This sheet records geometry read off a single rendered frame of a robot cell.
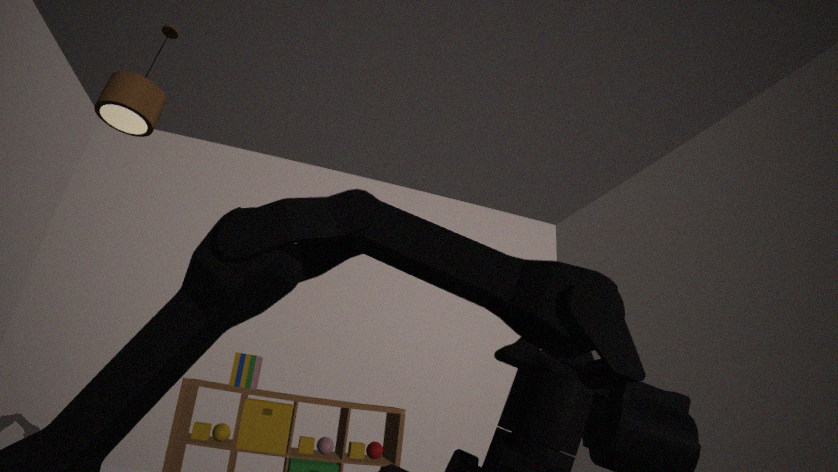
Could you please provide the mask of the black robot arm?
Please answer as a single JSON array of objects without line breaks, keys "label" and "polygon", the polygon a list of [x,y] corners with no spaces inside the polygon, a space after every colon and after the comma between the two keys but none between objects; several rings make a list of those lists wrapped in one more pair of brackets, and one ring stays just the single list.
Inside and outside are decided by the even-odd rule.
[{"label": "black robot arm", "polygon": [[486,308],[521,336],[494,353],[518,368],[497,426],[574,456],[582,438],[592,462],[614,472],[694,472],[691,400],[641,382],[609,277],[506,255],[361,189],[222,216],[178,293],[52,423],[0,450],[0,472],[100,472],[223,333],[361,254]]}]

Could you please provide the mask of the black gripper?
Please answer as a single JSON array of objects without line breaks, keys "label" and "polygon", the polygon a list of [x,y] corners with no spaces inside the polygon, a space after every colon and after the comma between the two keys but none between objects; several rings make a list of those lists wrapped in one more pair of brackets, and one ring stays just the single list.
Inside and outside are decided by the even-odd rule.
[{"label": "black gripper", "polygon": [[[571,472],[574,457],[496,427],[480,472]],[[393,464],[379,472],[408,472]]]}]

